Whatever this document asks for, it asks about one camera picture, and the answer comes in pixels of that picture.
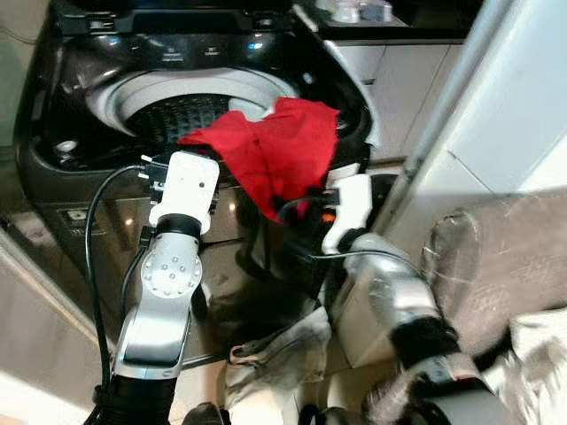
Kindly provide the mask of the red garment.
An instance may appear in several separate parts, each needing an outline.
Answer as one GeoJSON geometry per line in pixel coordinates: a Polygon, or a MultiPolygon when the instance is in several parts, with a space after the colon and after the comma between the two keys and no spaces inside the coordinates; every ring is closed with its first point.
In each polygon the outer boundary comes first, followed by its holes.
{"type": "Polygon", "coordinates": [[[324,102],[280,97],[259,121],[243,111],[227,111],[178,144],[219,154],[260,213],[281,224],[284,203],[323,186],[335,158],[338,117],[339,110],[324,102]]]}

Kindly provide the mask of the black top-load washing machine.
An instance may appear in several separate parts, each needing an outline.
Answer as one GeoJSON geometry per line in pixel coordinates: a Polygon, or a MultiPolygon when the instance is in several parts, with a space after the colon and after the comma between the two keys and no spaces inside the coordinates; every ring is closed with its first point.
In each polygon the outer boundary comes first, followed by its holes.
{"type": "MultiPolygon", "coordinates": [[[[89,222],[103,179],[142,158],[166,162],[191,131],[228,111],[260,120],[280,97],[337,111],[330,174],[356,174],[379,144],[377,114],[335,46],[301,23],[295,0],[52,0],[13,108],[20,183],[9,222],[90,319],[85,248],[93,252],[98,303],[111,343],[124,320],[122,287],[139,235],[158,202],[152,183],[116,179],[89,222]]],[[[226,165],[203,239],[204,280],[193,295],[188,366],[219,360],[307,316],[330,279],[303,259],[322,240],[316,218],[272,223],[226,165]]]]}

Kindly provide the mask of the white clothes pile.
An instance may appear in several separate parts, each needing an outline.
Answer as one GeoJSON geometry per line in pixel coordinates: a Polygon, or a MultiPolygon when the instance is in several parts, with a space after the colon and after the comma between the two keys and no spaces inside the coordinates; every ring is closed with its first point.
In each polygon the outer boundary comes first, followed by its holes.
{"type": "Polygon", "coordinates": [[[567,309],[515,316],[508,336],[487,385],[519,425],[567,425],[567,309]]]}

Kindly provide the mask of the brown-grey crumpled cloth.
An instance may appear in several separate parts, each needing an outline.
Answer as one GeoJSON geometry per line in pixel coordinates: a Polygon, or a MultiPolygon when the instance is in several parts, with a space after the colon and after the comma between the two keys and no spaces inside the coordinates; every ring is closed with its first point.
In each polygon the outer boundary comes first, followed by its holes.
{"type": "Polygon", "coordinates": [[[232,425],[301,425],[304,386],[327,372],[332,327],[325,308],[290,327],[235,345],[224,368],[224,409],[232,425]]]}

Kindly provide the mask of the grey drawer cabinet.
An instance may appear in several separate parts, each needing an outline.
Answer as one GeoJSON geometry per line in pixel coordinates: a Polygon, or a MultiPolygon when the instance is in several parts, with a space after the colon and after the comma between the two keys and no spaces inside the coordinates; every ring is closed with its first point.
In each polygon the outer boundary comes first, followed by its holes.
{"type": "Polygon", "coordinates": [[[380,142],[371,151],[371,161],[408,158],[420,145],[464,46],[338,42],[336,49],[377,108],[380,142]]]}

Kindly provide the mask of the grey-brown fabric chair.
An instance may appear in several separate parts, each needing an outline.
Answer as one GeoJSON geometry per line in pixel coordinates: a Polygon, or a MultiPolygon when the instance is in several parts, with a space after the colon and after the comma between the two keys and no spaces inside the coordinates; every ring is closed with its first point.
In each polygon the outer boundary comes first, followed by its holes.
{"type": "Polygon", "coordinates": [[[438,219],[421,254],[462,351],[493,352],[514,317],[566,304],[567,191],[459,207],[438,219]]]}

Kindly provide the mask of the black right robot foot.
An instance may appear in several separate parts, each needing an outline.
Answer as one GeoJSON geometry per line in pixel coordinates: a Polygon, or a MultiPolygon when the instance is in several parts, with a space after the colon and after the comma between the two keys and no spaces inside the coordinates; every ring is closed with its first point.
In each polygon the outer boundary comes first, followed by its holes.
{"type": "Polygon", "coordinates": [[[363,414],[349,412],[341,407],[320,410],[315,405],[306,405],[299,410],[297,425],[371,425],[363,414]]]}

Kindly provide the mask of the black robot foot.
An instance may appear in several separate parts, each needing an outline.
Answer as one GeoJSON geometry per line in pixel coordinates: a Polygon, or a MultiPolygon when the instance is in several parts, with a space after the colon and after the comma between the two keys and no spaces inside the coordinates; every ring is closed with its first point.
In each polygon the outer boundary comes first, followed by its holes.
{"type": "Polygon", "coordinates": [[[297,425],[371,425],[363,414],[349,412],[341,407],[320,410],[315,405],[306,405],[299,410],[297,425]]]}
{"type": "Polygon", "coordinates": [[[181,425],[232,425],[229,413],[214,402],[201,402],[188,410],[181,425]]]}

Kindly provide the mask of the clear containers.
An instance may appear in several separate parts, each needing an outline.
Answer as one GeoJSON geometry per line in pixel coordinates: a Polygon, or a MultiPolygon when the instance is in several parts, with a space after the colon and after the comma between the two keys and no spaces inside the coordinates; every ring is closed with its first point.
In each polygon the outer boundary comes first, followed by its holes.
{"type": "Polygon", "coordinates": [[[388,0],[315,0],[315,5],[329,12],[336,23],[388,24],[397,20],[388,0]]]}

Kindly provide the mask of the black left robot foot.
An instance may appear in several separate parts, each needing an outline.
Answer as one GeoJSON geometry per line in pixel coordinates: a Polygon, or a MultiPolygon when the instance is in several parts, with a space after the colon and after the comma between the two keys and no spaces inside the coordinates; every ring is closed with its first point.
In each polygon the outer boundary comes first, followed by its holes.
{"type": "Polygon", "coordinates": [[[181,425],[232,425],[229,413],[214,402],[201,402],[188,410],[181,425]]]}

